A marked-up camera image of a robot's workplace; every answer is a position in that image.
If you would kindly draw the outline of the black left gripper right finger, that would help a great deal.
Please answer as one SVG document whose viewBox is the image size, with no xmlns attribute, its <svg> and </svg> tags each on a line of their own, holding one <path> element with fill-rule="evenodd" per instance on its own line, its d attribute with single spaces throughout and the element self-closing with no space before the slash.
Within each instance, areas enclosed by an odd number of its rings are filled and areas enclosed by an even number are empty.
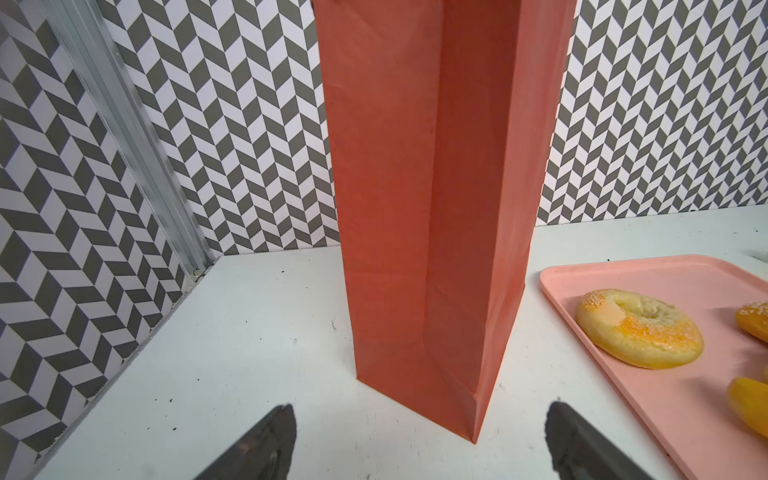
<svg viewBox="0 0 768 480">
<path fill-rule="evenodd" d="M 652 479 L 565 402 L 550 404 L 544 432 L 560 479 Z"/>
</svg>

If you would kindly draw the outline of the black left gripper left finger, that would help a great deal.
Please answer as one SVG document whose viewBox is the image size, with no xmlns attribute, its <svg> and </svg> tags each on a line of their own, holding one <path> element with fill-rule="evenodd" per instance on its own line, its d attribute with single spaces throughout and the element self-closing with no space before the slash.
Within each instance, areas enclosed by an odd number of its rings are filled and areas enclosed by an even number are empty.
<svg viewBox="0 0 768 480">
<path fill-rule="evenodd" d="M 243 434 L 195 480 L 285 480 L 297 439 L 291 404 L 278 405 Z"/>
</svg>

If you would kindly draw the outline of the sugared ring donut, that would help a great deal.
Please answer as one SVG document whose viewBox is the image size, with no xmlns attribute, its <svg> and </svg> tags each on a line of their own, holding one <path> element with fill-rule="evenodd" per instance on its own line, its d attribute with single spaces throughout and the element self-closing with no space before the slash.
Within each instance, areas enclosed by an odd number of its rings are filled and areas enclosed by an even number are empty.
<svg viewBox="0 0 768 480">
<path fill-rule="evenodd" d="M 704 351 L 703 335 L 685 312 L 630 291 L 586 293 L 577 303 L 575 319 L 594 345 L 640 368 L 684 366 Z"/>
</svg>

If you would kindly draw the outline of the round sugared bun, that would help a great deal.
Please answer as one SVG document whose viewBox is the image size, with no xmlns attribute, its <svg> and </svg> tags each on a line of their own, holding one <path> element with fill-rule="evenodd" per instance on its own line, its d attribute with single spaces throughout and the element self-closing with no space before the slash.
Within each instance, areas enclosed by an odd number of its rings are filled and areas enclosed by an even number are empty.
<svg viewBox="0 0 768 480">
<path fill-rule="evenodd" d="M 735 313 L 737 325 L 753 337 L 768 342 L 767 301 L 754 302 L 738 309 Z"/>
</svg>

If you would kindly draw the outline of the red paper bag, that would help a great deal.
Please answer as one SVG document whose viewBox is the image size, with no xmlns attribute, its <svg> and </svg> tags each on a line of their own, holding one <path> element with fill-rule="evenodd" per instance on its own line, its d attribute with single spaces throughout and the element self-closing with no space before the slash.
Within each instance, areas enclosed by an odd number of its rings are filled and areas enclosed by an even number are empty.
<svg viewBox="0 0 768 480">
<path fill-rule="evenodd" d="M 317 1 L 358 379 L 479 437 L 525 290 L 572 1 Z"/>
</svg>

